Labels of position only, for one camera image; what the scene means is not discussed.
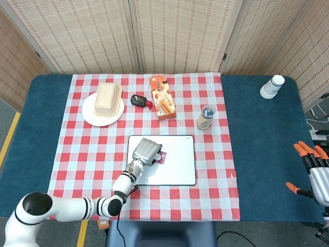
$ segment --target red object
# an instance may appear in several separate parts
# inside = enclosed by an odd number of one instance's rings
[[[146,106],[147,106],[149,109],[151,109],[152,106],[153,106],[153,103],[150,102],[150,101],[146,101]]]

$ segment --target woven panel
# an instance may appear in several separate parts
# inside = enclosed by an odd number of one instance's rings
[[[144,72],[214,71],[235,3],[135,0]]]
[[[0,98],[21,111],[31,80],[50,71],[0,11]]]
[[[329,86],[329,1],[312,1],[266,74],[295,79],[303,105]]]
[[[232,51],[228,51],[220,72],[227,75],[255,75],[281,33],[296,17],[303,0],[251,0]]]
[[[136,73],[121,0],[8,0],[60,73]]]

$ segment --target food container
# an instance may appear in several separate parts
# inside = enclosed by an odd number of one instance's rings
[[[101,83],[97,88],[95,114],[113,117],[119,112],[122,86],[114,83]]]
[[[152,96],[159,120],[176,117],[176,108],[165,75],[150,78]]]

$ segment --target snack box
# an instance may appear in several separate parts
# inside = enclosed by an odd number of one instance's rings
[[[151,77],[150,86],[158,119],[164,120],[176,117],[176,108],[166,76]]]

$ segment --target yellow floor tape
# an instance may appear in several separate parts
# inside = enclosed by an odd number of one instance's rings
[[[83,247],[84,239],[86,237],[88,220],[81,221],[80,233],[78,238],[77,247]]]
[[[14,119],[13,119],[13,121],[11,123],[11,126],[9,128],[7,137],[6,137],[5,142],[4,142],[4,145],[1,148],[1,152],[0,152],[0,168],[1,168],[1,165],[2,165],[2,163],[4,161],[4,159],[5,159],[5,156],[6,156],[8,147],[9,147],[10,142],[11,142],[11,138],[14,135],[14,132],[15,132],[15,129],[16,129],[16,125],[17,125],[17,123],[19,121],[20,115],[21,114],[19,112],[16,112],[16,114],[14,116]]]

